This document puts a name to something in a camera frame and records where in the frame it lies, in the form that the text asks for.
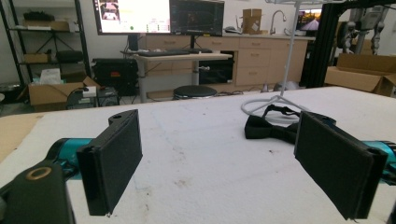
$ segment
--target black chair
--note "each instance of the black chair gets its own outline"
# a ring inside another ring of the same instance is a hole
[[[174,89],[174,100],[210,98],[217,93],[215,89],[207,86],[181,86]]]

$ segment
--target black bow tie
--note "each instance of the black bow tie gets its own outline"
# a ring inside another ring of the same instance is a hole
[[[295,144],[297,138],[297,130],[299,126],[299,122],[292,123],[288,127],[282,127],[273,125],[267,120],[265,120],[265,116],[269,111],[277,111],[286,116],[297,116],[300,117],[299,112],[295,112],[294,110],[286,107],[286,106],[276,106],[276,105],[268,105],[264,111],[262,117],[250,115],[247,119],[247,123],[245,125],[245,137],[246,139],[260,139],[260,138],[277,138],[283,140],[288,143]],[[335,125],[335,119],[331,119],[327,116],[323,116],[316,113],[310,113],[313,116],[324,119],[326,122],[332,123]]]
[[[292,123],[288,127],[273,125],[265,118],[249,116],[245,125],[246,139],[277,138],[288,143],[295,144],[298,123]]]

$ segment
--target sink faucet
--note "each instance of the sink faucet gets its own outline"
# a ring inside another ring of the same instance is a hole
[[[274,27],[274,17],[275,17],[275,14],[278,13],[278,12],[281,12],[281,13],[283,14],[283,21],[286,21],[285,13],[283,13],[282,10],[277,10],[276,12],[274,12],[273,18],[272,18],[272,20],[271,20],[270,35],[273,35],[273,34],[275,33],[275,31],[276,31],[276,30],[275,30],[275,27]]]

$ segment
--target monitor screen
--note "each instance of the monitor screen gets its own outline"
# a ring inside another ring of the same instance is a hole
[[[93,0],[99,35],[170,33],[169,0]]]
[[[170,18],[172,34],[222,36],[224,2],[170,0]]]
[[[316,31],[319,27],[321,9],[300,10],[296,30]]]

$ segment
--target cardboard box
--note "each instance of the cardboard box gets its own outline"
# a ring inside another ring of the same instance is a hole
[[[100,87],[83,72],[61,75],[61,79],[65,79],[66,84],[29,85],[30,104],[35,112],[65,110],[67,96],[73,90],[84,86]]]
[[[26,27],[49,27],[54,31],[70,31],[67,21],[23,21],[23,25]]]
[[[26,63],[47,63],[50,62],[50,54],[45,53],[28,53],[23,54]]]
[[[391,96],[396,86],[396,57],[340,54],[328,67],[325,84]]]
[[[260,35],[262,24],[262,10],[259,8],[250,8],[243,10],[243,34]]]

